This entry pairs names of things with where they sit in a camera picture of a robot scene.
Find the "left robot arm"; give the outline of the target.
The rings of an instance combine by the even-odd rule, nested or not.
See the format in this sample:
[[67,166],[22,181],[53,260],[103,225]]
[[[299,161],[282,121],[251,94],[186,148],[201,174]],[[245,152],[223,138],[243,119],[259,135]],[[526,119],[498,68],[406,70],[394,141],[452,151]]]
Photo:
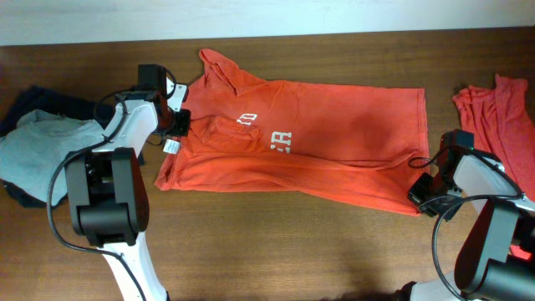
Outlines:
[[116,106],[103,140],[70,153],[65,171],[74,231],[87,253],[109,264],[125,300],[167,300],[146,243],[150,204],[140,155],[150,135],[175,154],[188,133],[191,112],[182,109],[188,88],[159,64],[141,64],[137,84],[112,93]]

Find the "orange soccer t-shirt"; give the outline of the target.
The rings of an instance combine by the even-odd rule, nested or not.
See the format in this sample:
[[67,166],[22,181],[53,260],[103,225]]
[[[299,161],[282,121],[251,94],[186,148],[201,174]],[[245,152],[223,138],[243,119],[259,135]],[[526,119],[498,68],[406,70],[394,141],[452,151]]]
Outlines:
[[408,192],[427,156],[422,88],[265,80],[204,48],[191,127],[156,177],[163,190],[300,191],[414,216]]

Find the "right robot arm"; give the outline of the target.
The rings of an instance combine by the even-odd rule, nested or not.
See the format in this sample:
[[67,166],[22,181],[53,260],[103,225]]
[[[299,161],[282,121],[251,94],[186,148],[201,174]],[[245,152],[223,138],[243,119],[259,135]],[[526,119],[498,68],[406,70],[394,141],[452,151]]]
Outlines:
[[[410,188],[408,198],[420,212],[434,217],[431,238],[434,281],[409,283],[403,298],[415,300],[532,300],[534,298],[534,203],[509,177],[493,154],[474,147],[474,135],[446,132],[435,165]],[[471,203],[478,217],[452,273],[444,273],[437,252],[440,226],[461,206]]]

